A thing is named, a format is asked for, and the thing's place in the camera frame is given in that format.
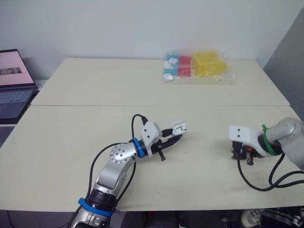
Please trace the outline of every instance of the yellow block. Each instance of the yellow block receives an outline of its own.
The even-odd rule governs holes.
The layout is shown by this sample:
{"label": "yellow block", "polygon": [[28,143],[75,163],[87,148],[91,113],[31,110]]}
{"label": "yellow block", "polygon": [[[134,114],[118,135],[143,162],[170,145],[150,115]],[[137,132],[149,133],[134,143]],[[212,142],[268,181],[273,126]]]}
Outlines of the yellow block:
{"label": "yellow block", "polygon": [[219,75],[227,69],[225,61],[219,60],[216,51],[195,52],[192,58],[192,69],[197,76]]}

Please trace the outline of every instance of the white bracket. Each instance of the white bracket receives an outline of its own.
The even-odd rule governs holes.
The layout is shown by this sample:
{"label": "white bracket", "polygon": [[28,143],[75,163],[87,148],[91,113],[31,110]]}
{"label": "white bracket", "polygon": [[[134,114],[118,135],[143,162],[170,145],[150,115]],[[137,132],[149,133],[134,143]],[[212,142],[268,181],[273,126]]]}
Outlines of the white bracket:
{"label": "white bracket", "polygon": [[271,157],[272,155],[264,151],[258,143],[258,136],[263,132],[255,131],[249,127],[229,126],[229,139],[231,141],[243,143],[246,146],[254,148],[263,157]]}
{"label": "white bracket", "polygon": [[177,122],[174,122],[172,124],[172,136],[185,134],[188,131],[188,127],[186,126],[186,121],[180,120]]}
{"label": "white bracket", "polygon": [[162,131],[160,130],[157,123],[146,122],[141,130],[141,139],[147,149],[149,158],[152,157],[151,146],[156,143],[162,136]]}

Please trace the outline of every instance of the laptop screen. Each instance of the laptop screen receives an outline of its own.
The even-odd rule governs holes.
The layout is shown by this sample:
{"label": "laptop screen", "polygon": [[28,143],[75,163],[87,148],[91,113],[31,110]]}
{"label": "laptop screen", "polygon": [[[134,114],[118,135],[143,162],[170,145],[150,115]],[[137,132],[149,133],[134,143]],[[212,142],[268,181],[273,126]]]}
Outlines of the laptop screen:
{"label": "laptop screen", "polygon": [[19,52],[0,51],[0,87],[34,86]]}

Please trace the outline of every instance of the blue ring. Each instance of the blue ring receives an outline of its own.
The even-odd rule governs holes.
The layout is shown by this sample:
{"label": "blue ring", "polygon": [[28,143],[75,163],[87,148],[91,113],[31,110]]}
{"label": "blue ring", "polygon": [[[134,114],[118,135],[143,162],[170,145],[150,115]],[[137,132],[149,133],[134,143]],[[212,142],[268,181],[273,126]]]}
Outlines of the blue ring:
{"label": "blue ring", "polygon": [[141,148],[141,145],[139,144],[139,142],[138,142],[138,140],[137,140],[136,138],[133,138],[133,141],[134,141],[134,143],[135,143],[135,145],[136,145],[136,147],[137,147],[137,149],[138,149],[139,156],[140,156],[141,158],[143,158],[145,155],[144,155],[144,152],[143,152],[143,150],[142,150],[142,148]]}
{"label": "blue ring", "polygon": [[86,209],[86,210],[88,210],[88,211],[90,211],[90,212],[93,212],[93,213],[95,213],[95,214],[97,214],[97,215],[102,215],[102,216],[110,217],[110,216],[112,216],[112,214],[113,214],[113,212],[106,211],[106,210],[98,210],[98,209],[96,209],[96,208],[93,208],[93,207],[89,206],[89,205],[86,203],[86,201],[85,201],[84,198],[80,198],[80,199],[78,200],[78,203],[79,203],[80,205],[82,205],[82,206],[84,207],[84,209]]}

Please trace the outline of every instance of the red block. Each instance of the red block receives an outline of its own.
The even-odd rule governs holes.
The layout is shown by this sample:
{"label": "red block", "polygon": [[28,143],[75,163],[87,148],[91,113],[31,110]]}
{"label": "red block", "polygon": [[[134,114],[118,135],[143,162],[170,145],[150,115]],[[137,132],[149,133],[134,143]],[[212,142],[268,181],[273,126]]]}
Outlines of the red block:
{"label": "red block", "polygon": [[179,67],[178,75],[179,76],[191,76],[191,67],[190,66]]}
{"label": "red block", "polygon": [[191,57],[190,56],[180,56],[180,66],[190,66]]}

